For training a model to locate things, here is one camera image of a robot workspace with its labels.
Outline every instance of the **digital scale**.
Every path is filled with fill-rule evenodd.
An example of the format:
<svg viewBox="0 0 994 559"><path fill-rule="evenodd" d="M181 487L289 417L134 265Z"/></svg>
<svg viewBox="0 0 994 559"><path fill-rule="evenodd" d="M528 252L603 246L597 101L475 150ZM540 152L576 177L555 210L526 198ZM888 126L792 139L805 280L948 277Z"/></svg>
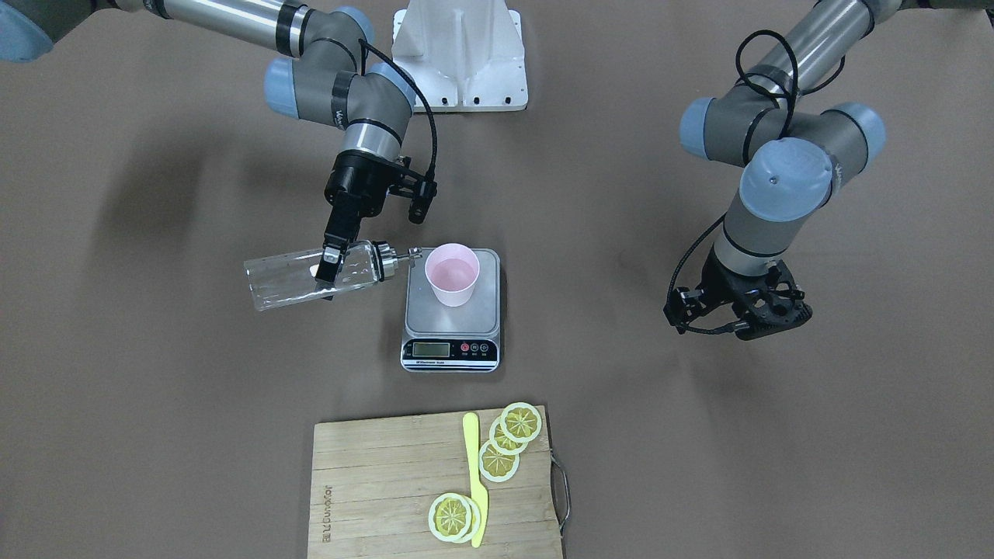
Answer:
<svg viewBox="0 0 994 559"><path fill-rule="evenodd" d="M427 259L432 249L423 249ZM500 258L473 249L480 276L461 306L438 302L424 265L408 273L401 364L412 372L489 373L500 364Z"/></svg>

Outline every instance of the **white plastic base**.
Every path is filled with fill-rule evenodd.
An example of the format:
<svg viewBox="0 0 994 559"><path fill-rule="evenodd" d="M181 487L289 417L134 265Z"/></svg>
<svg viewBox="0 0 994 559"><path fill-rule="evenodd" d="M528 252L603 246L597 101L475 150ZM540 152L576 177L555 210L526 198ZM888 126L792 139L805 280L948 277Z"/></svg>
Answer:
<svg viewBox="0 0 994 559"><path fill-rule="evenodd" d="M411 0L394 15L394 61L437 112L528 106L521 14L504 0ZM424 112L420 99L414 110Z"/></svg>

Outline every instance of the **pink cup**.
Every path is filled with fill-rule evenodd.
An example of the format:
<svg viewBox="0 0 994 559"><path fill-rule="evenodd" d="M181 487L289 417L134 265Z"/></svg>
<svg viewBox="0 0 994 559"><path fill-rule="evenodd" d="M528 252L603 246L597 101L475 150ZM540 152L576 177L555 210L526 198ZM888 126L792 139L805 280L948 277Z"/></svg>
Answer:
<svg viewBox="0 0 994 559"><path fill-rule="evenodd" d="M460 306L473 296L480 261L472 249L449 243L431 251L424 261L424 274L438 302Z"/></svg>

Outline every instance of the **lemon slice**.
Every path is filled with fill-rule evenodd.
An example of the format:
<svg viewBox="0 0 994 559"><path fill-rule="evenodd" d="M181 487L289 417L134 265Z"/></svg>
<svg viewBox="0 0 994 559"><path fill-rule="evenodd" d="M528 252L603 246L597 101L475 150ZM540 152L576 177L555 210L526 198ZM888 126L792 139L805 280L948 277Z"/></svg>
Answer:
<svg viewBox="0 0 994 559"><path fill-rule="evenodd" d="M493 425L490 426L490 442L493 443L495 451L511 457L519 455L528 447L528 443L515 443L508 438L500 427L500 418L495 419Z"/></svg>
<svg viewBox="0 0 994 559"><path fill-rule="evenodd" d="M516 402L504 408L500 415L500 428L515 443L530 443L542 431L542 416L535 406Z"/></svg>
<svg viewBox="0 0 994 559"><path fill-rule="evenodd" d="M469 512L473 521L471 522L469 526L469 531L466 532L466 535L455 540L454 543L466 543L467 541L473 539L473 536L476 535L476 532L480 531L480 522L483 519L483 514L480 512L480 507L476 505L476 501L465 495L459 495L459 496L461 496L462 499L466 501L466 503L469 505Z"/></svg>
<svg viewBox="0 0 994 559"><path fill-rule="evenodd" d="M443 493L428 510L428 529L441 541L454 542L466 535L472 524L472 507L458 493Z"/></svg>
<svg viewBox="0 0 994 559"><path fill-rule="evenodd" d="M498 453L494 448L493 441L487 441L480 449L480 473L496 483L510 479L514 472L518 471L520 463L521 457L517 455L508 456Z"/></svg>

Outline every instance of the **brand logo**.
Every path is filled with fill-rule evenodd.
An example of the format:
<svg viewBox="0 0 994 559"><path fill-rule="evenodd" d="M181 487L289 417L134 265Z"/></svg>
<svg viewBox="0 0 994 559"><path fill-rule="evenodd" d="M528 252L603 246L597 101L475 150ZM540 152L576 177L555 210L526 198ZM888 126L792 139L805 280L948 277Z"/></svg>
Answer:
<svg viewBox="0 0 994 559"><path fill-rule="evenodd" d="M324 486L324 515L321 516L321 542L331 543L331 485Z"/></svg>

